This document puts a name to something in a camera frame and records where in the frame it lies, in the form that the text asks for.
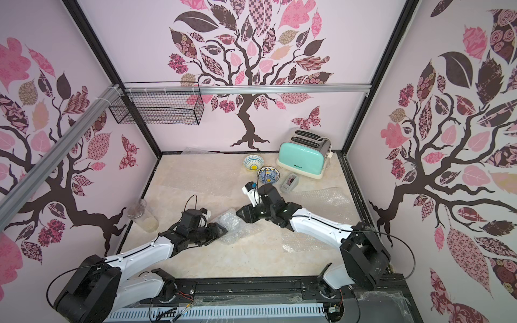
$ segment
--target mint green toaster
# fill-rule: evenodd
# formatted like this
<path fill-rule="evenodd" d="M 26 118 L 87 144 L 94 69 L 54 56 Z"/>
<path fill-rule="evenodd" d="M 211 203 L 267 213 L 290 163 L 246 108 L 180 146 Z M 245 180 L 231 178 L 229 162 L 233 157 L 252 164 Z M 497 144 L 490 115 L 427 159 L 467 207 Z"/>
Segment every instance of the mint green toaster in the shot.
<path fill-rule="evenodd" d="M 294 173 L 320 179 L 325 171 L 325 159 L 330 157 L 332 144 L 313 131 L 295 129 L 288 141 L 280 145 L 277 165 Z"/>

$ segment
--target patterned bowl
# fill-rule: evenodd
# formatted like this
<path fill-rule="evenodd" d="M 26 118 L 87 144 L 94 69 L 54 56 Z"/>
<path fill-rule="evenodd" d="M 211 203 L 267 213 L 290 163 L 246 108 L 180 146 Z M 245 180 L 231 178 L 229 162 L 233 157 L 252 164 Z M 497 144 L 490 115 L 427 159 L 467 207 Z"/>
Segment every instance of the patterned bowl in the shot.
<path fill-rule="evenodd" d="M 258 177 L 263 184 L 274 184 L 280 178 L 280 173 L 276 168 L 266 166 L 262 168 Z"/>
<path fill-rule="evenodd" d="M 249 155 L 244 158 L 244 167 L 246 167 L 247 170 L 256 172 L 258 171 L 262 166 L 264 166 L 264 159 L 260 157 L 259 155 Z"/>

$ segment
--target black wire basket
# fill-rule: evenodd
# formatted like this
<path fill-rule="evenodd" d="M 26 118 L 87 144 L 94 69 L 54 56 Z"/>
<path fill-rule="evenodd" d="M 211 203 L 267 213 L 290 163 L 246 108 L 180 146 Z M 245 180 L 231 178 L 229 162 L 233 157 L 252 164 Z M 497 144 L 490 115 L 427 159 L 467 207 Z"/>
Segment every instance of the black wire basket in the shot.
<path fill-rule="evenodd" d="M 110 111 L 118 124 L 136 123 L 124 103 L 128 102 L 124 98 L 125 96 L 140 113 L 146 124 L 199 125 L 205 108 L 199 83 L 181 82 L 181 85 L 188 86 L 188 88 L 126 89 L 121 97 L 111 103 Z"/>

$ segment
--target black cable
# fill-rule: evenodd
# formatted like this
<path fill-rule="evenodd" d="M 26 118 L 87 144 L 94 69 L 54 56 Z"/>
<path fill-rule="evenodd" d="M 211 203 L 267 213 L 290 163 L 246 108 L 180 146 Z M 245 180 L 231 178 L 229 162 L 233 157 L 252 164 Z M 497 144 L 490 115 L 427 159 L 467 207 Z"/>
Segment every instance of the black cable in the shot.
<path fill-rule="evenodd" d="M 406 247 L 409 249 L 409 251 L 411 252 L 411 256 L 413 257 L 413 269 L 412 271 L 409 273 L 409 275 L 407 275 L 407 277 L 404 277 L 403 279 L 399 279 L 399 280 L 396 280 L 396 281 L 392 281 L 392 280 L 389 280 L 390 282 L 392 283 L 396 283 L 396 282 L 402 282 L 402 281 L 405 281 L 406 279 L 408 279 L 409 277 L 411 277 L 411 275 L 413 275 L 413 273 L 415 272 L 415 269 L 417 267 L 417 261 L 416 261 L 416 257 L 415 257 L 415 254 L 413 253 L 413 250 L 411 249 L 411 247 L 404 241 L 402 240 L 401 238 L 399 237 L 396 237 L 394 235 L 391 235 L 391 234 L 388 234 L 388 233 L 384 233 L 384 232 L 379 232 L 379 231 L 374 231 L 374 230 L 368 230 L 368 231 L 356 231 L 356 230 L 345 230 L 343 228 L 338 228 L 338 227 L 335 227 L 333 225 L 330 225 L 326 222 L 323 222 L 317 218 L 313 218 L 313 217 L 308 217 L 308 216 L 293 216 L 293 218 L 297 218 L 297 217 L 302 217 L 302 218 L 307 218 L 307 219 L 311 219 L 311 220 L 316 220 L 318 222 L 321 222 L 325 225 L 328 225 L 336 230 L 339 230 L 339 231 L 345 231 L 345 232 L 352 232 L 352 233 L 368 233 L 368 232 L 372 232 L 372 233 L 377 233 L 377 234 L 381 234 L 381 235 L 385 235 L 385 236 L 388 236 L 388 237 L 391 237 L 391 238 L 395 238 L 397 239 L 398 241 L 400 241 L 401 243 L 405 244 Z"/>

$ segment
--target butterfly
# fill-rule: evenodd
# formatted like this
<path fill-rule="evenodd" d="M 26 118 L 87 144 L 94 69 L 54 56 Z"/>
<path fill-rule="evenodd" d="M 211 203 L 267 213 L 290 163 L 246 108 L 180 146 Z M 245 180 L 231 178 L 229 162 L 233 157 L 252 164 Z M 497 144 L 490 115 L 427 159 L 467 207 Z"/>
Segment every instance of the butterfly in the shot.
<path fill-rule="evenodd" d="M 138 166 L 136 164 L 136 158 L 133 155 L 136 155 L 137 151 L 140 148 L 137 148 L 135 144 L 129 143 L 129 140 L 122 135 L 122 145 L 124 146 L 124 149 L 126 150 L 126 155 L 122 160 L 120 161 L 120 165 L 118 166 L 118 169 L 121 170 L 126 167 L 133 167 Z"/>
<path fill-rule="evenodd" d="M 298 125 L 300 126 L 300 128 L 302 129 L 305 129 L 305 130 L 309 130 L 311 128 L 311 124 L 313 126 L 320 126 L 320 117 L 318 117 L 318 115 L 320 115 L 320 106 L 318 105 L 317 107 L 315 107 L 311 113 L 309 114 L 309 118 L 308 119 L 305 119 L 305 118 L 294 118 L 293 120 L 291 120 L 295 125 Z"/>

